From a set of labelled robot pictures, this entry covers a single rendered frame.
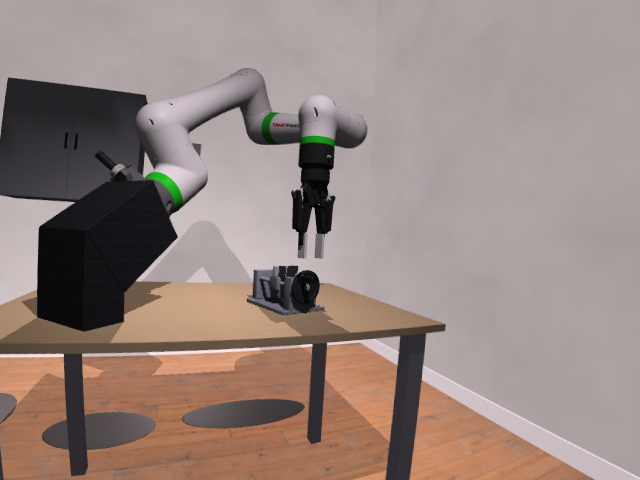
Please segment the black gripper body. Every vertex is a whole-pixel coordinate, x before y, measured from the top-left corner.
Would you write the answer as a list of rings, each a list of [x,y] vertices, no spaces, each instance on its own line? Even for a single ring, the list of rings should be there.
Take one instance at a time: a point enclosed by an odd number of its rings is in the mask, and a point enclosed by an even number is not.
[[[310,202],[312,190],[317,190],[314,205],[320,205],[319,192],[325,192],[325,198],[328,195],[327,186],[330,180],[330,171],[319,167],[306,167],[301,170],[301,182],[303,187],[303,198],[306,203]],[[325,199],[324,198],[324,199]]]

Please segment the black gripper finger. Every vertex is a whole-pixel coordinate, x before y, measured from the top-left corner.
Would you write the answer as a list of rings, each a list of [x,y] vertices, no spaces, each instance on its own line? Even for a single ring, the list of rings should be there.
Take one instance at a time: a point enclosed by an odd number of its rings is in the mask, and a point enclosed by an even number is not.
[[[317,190],[312,190],[310,202],[306,203],[303,196],[303,187],[299,190],[292,190],[293,198],[293,216],[292,216],[292,228],[299,232],[298,236],[298,256],[297,258],[306,259],[307,256],[307,239],[308,239],[308,224],[312,207],[315,203],[317,196]],[[303,206],[303,208],[302,208]]]
[[[314,205],[316,218],[316,239],[314,258],[323,259],[325,234],[331,231],[332,213],[335,196],[328,194],[325,198],[324,191],[319,192],[320,205]],[[325,199],[324,199],[325,198]]]

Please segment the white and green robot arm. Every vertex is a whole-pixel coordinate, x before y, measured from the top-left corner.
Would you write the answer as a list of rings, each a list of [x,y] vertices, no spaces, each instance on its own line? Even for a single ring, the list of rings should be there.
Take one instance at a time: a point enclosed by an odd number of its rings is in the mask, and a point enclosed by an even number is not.
[[[333,169],[335,146],[355,148],[367,135],[367,124],[361,115],[323,95],[306,99],[298,115],[273,112],[262,75],[243,68],[210,86],[146,104],[139,110],[135,130],[154,168],[146,177],[131,165],[125,168],[115,164],[101,150],[95,157],[111,170],[111,181],[154,180],[170,217],[208,181],[207,169],[189,133],[238,107],[247,135],[254,143],[300,143],[298,166],[302,169]]]

